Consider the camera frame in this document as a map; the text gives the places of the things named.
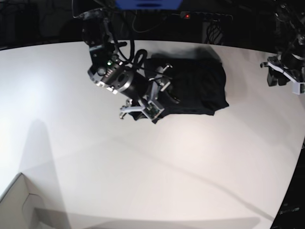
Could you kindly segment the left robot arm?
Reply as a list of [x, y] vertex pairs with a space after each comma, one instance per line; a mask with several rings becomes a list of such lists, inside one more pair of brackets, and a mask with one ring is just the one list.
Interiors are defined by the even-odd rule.
[[260, 64], [268, 69], [268, 86], [285, 86], [291, 82], [296, 94], [305, 92], [305, 16], [289, 0], [275, 0], [274, 15], [281, 44], [276, 55]]

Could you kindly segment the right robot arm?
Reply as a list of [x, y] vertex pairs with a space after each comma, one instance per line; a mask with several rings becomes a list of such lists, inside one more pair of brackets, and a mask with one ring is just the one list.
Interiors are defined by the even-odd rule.
[[83, 21], [82, 37], [89, 46], [92, 65], [88, 70], [90, 80], [98, 87], [106, 88], [113, 94], [127, 97], [120, 108], [120, 119], [131, 115], [135, 120], [147, 118], [156, 122], [165, 111], [159, 102], [159, 95], [178, 104], [180, 101], [170, 94], [172, 78], [165, 71], [172, 66], [168, 63], [156, 70], [143, 67], [147, 51], [135, 51], [134, 41], [130, 41], [130, 57], [126, 58], [121, 47], [126, 42], [118, 42], [110, 21], [110, 12], [104, 8], [95, 8], [81, 12], [74, 17]]

